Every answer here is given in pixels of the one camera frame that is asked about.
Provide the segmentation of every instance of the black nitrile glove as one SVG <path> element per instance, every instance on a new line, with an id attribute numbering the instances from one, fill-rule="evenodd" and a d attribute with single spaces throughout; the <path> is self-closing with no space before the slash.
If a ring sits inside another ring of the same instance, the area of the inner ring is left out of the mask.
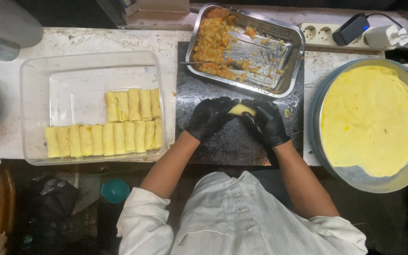
<path id="1" fill-rule="evenodd" d="M 226 122 L 234 119 L 234 116 L 228 112 L 236 104 L 238 100 L 231 100 L 229 97 L 206 99 L 200 102 L 193 111 L 190 123 L 185 130 L 203 142 L 220 131 Z"/>
<path id="2" fill-rule="evenodd" d="M 255 117 L 247 112 L 243 112 L 242 116 L 249 125 L 259 132 L 267 146 L 273 148 L 291 140 L 286 134 L 280 109 L 275 103 L 261 99 L 243 99 L 242 104 L 256 110 Z"/>

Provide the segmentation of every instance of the white shirt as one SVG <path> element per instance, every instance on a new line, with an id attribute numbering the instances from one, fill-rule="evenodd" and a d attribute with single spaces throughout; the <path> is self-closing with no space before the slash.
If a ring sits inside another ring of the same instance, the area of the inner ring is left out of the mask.
<path id="1" fill-rule="evenodd" d="M 166 224 L 169 199 L 133 188 L 117 223 L 120 255 L 358 255 L 366 236 L 341 217 L 304 219 L 245 171 L 239 178 L 214 172 L 187 201 L 174 238 Z"/>

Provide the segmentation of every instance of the crepe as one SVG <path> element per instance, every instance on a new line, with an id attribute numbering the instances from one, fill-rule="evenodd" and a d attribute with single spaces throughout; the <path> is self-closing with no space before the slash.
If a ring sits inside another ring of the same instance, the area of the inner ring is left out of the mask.
<path id="1" fill-rule="evenodd" d="M 80 126 L 70 125 L 70 156 L 71 157 L 83 157 L 81 153 L 81 142 L 80 142 Z"/>
<path id="2" fill-rule="evenodd" d="M 135 151 L 136 153 L 145 153 L 145 134 L 146 134 L 146 122 L 135 121 Z"/>
<path id="3" fill-rule="evenodd" d="M 120 122 L 128 121 L 129 108 L 128 108 L 128 93 L 127 91 L 117 91 L 116 98 L 118 102 L 117 107 L 117 119 Z"/>
<path id="4" fill-rule="evenodd" d="M 117 117 L 117 107 L 118 102 L 116 98 L 116 92 L 108 91 L 105 92 L 105 105 L 106 105 L 106 118 L 108 122 L 117 122 L 119 119 Z"/>
<path id="5" fill-rule="evenodd" d="M 238 105 L 234 106 L 228 113 L 235 114 L 241 116 L 243 112 L 250 113 L 253 117 L 256 116 L 256 111 L 246 105 L 239 103 Z"/>
<path id="6" fill-rule="evenodd" d="M 81 153 L 83 156 L 92 155 L 92 126 L 85 124 L 80 127 Z"/>
<path id="7" fill-rule="evenodd" d="M 124 123 L 125 153 L 135 152 L 135 123 L 127 121 Z"/>
<path id="8" fill-rule="evenodd" d="M 128 120 L 141 120 L 140 94 L 138 89 L 128 90 Z"/>
<path id="9" fill-rule="evenodd" d="M 58 128 L 45 128 L 45 139 L 47 140 L 48 157 L 60 156 L 60 144 L 58 142 Z"/>
<path id="10" fill-rule="evenodd" d="M 150 90 L 140 89 L 141 120 L 152 119 L 152 104 L 150 102 Z"/>
<path id="11" fill-rule="evenodd" d="M 158 88 L 150 91 L 150 104 L 152 106 L 152 117 L 154 119 L 161 119 L 160 90 Z"/>
<path id="12" fill-rule="evenodd" d="M 103 154 L 105 156 L 113 156 L 115 154 L 113 123 L 105 123 L 103 125 Z"/>
<path id="13" fill-rule="evenodd" d="M 117 122 L 113 124 L 114 128 L 114 154 L 125 154 L 125 134 L 124 123 Z"/>
<path id="14" fill-rule="evenodd" d="M 160 149 L 162 146 L 162 120 L 155 119 L 154 149 Z"/>
<path id="15" fill-rule="evenodd" d="M 103 155 L 103 126 L 100 124 L 92 125 L 92 155 Z"/>
<path id="16" fill-rule="evenodd" d="M 59 156 L 70 156 L 70 135 L 69 127 L 58 127 Z"/>
<path id="17" fill-rule="evenodd" d="M 408 86 L 381 66 L 342 73 L 328 91 L 321 117 L 330 163 L 359 165 L 374 177 L 408 163 Z"/>
<path id="18" fill-rule="evenodd" d="M 144 139 L 144 148 L 152 150 L 154 148 L 155 122 L 146 121 L 146 134 Z"/>

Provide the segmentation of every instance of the rolled crepe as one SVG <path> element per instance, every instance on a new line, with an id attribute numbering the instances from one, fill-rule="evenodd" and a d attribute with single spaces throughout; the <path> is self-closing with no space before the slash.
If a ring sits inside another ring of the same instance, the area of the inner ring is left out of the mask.
<path id="1" fill-rule="evenodd" d="M 103 125 L 103 154 L 113 156 L 114 150 L 114 125 L 113 123 L 105 123 Z"/>
<path id="2" fill-rule="evenodd" d="M 135 123 L 127 121 L 124 123 L 125 153 L 135 152 Z"/>
<path id="3" fill-rule="evenodd" d="M 150 100 L 152 105 L 152 117 L 154 117 L 154 119 L 161 119 L 160 90 L 158 88 L 150 91 Z"/>
<path id="4" fill-rule="evenodd" d="M 144 148 L 151 150 L 154 148 L 155 122 L 146 121 L 146 136 L 144 139 Z"/>
<path id="5" fill-rule="evenodd" d="M 100 124 L 92 125 L 92 155 L 103 155 L 103 126 Z"/>
<path id="6" fill-rule="evenodd" d="M 117 118 L 120 122 L 128 120 L 128 93 L 127 91 L 117 91 L 116 98 L 118 102 Z"/>
<path id="7" fill-rule="evenodd" d="M 59 127 L 58 128 L 58 142 L 59 142 L 59 156 L 67 157 L 70 156 L 70 136 L 69 127 Z"/>
<path id="8" fill-rule="evenodd" d="M 155 119 L 154 149 L 160 149 L 162 146 L 162 120 Z"/>
<path id="9" fill-rule="evenodd" d="M 106 118 L 108 122 L 117 122 L 119 119 L 117 117 L 118 102 L 116 98 L 116 92 L 108 91 L 105 92 L 105 105 L 106 105 Z"/>
<path id="10" fill-rule="evenodd" d="M 140 89 L 141 120 L 152 119 L 152 105 L 150 103 L 150 90 Z"/>
<path id="11" fill-rule="evenodd" d="M 83 154 L 81 153 L 80 127 L 78 125 L 70 125 L 69 134 L 70 134 L 70 155 L 72 157 L 83 157 Z"/>
<path id="12" fill-rule="evenodd" d="M 58 128 L 45 128 L 45 139 L 47 140 L 48 157 L 60 156 L 60 144 L 58 142 Z"/>
<path id="13" fill-rule="evenodd" d="M 125 154 L 125 134 L 124 123 L 117 122 L 113 124 L 114 128 L 114 154 Z"/>
<path id="14" fill-rule="evenodd" d="M 128 120 L 141 120 L 140 94 L 138 89 L 128 90 Z"/>
<path id="15" fill-rule="evenodd" d="M 136 153 L 145 153 L 144 138 L 146 134 L 146 122 L 135 121 L 135 151 Z"/>
<path id="16" fill-rule="evenodd" d="M 243 112 L 251 113 L 253 117 L 256 116 L 256 111 L 254 109 L 247 107 L 241 103 L 234 106 L 228 113 L 241 116 Z"/>
<path id="17" fill-rule="evenodd" d="M 85 124 L 80 127 L 81 153 L 83 156 L 92 155 L 92 126 Z"/>

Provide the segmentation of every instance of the power strip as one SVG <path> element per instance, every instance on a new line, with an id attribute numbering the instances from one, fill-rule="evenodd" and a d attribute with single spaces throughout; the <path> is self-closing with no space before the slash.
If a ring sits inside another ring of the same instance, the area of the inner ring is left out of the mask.
<path id="1" fill-rule="evenodd" d="M 326 48 L 340 48 L 340 49 L 364 49 L 364 50 L 390 50 L 395 49 L 396 46 L 389 46 L 383 48 L 371 48 L 365 39 L 365 33 L 361 34 L 351 43 L 346 46 L 338 46 L 333 40 L 333 31 L 336 31 L 341 25 L 335 24 L 320 24 L 303 22 L 298 25 L 300 30 L 305 34 L 306 46 L 326 47 Z"/>

